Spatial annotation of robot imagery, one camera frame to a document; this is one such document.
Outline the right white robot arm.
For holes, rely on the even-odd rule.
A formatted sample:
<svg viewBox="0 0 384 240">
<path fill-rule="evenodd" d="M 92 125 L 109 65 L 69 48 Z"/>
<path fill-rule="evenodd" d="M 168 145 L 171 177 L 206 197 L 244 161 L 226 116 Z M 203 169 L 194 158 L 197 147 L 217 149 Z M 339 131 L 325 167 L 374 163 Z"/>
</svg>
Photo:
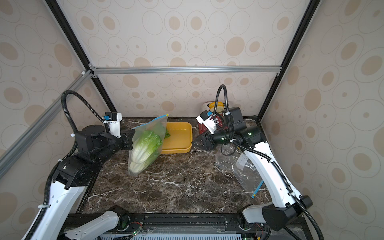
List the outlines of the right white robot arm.
<svg viewBox="0 0 384 240">
<path fill-rule="evenodd" d="M 227 120 L 220 121 L 221 115 L 203 111 L 197 116 L 206 131 L 193 142 L 194 147 L 205 151 L 214 150 L 218 145 L 232 144 L 243 151 L 256 167 L 267 186 L 271 203 L 251 205 L 242 211 L 248 224 L 266 224 L 279 231 L 298 217 L 305 215 L 312 223 L 314 218 L 308 211 L 313 205 L 309 196 L 302 195 L 288 180 L 286 174 L 274 157 L 267 139 L 258 126 L 247 127 L 237 107 L 225 113 Z"/>
</svg>

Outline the clear zipper bag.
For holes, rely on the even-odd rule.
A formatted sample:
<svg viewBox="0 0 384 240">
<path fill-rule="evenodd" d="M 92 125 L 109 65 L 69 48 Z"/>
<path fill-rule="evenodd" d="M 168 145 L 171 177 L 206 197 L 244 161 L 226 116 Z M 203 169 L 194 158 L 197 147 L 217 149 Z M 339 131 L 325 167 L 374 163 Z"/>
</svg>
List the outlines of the clear zipper bag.
<svg viewBox="0 0 384 240">
<path fill-rule="evenodd" d="M 160 155 L 167 133 L 168 115 L 135 127 L 133 149 L 129 151 L 129 175 L 137 177 Z"/>
<path fill-rule="evenodd" d="M 252 161 L 239 149 L 223 146 L 215 156 L 215 165 L 223 171 L 232 172 L 245 192 L 254 199 L 264 181 Z"/>
</svg>

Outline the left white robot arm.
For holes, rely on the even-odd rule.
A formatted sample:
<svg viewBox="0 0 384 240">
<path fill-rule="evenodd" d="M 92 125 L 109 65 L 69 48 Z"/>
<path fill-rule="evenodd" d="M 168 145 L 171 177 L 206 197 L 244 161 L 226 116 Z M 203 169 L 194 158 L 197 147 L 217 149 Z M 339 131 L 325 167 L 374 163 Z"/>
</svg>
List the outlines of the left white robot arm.
<svg viewBox="0 0 384 240">
<path fill-rule="evenodd" d="M 78 152 L 59 161 L 49 174 L 43 204 L 25 240 L 55 240 L 77 198 L 85 191 L 103 164 L 120 150 L 133 148 L 135 130 L 116 137 L 101 125 L 75 133 Z"/>
</svg>

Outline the chinese cabbage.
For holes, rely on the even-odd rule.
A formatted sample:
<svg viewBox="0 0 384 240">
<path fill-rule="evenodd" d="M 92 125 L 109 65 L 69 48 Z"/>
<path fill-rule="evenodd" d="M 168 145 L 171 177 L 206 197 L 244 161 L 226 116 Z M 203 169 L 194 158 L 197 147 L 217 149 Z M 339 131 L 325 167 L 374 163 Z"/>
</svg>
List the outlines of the chinese cabbage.
<svg viewBox="0 0 384 240">
<path fill-rule="evenodd" d="M 165 139 L 169 138 L 170 136 L 171 136 L 170 132 L 168 131 L 168 129 L 166 129 Z"/>
<path fill-rule="evenodd" d="M 132 161 L 152 163 L 159 156 L 158 149 L 162 145 L 162 138 L 154 131 L 144 131 L 134 143 Z"/>
<path fill-rule="evenodd" d="M 138 175 L 143 170 L 145 170 L 150 164 L 151 163 L 149 162 L 142 162 L 142 163 L 131 162 L 129 167 L 130 174 Z"/>
</svg>

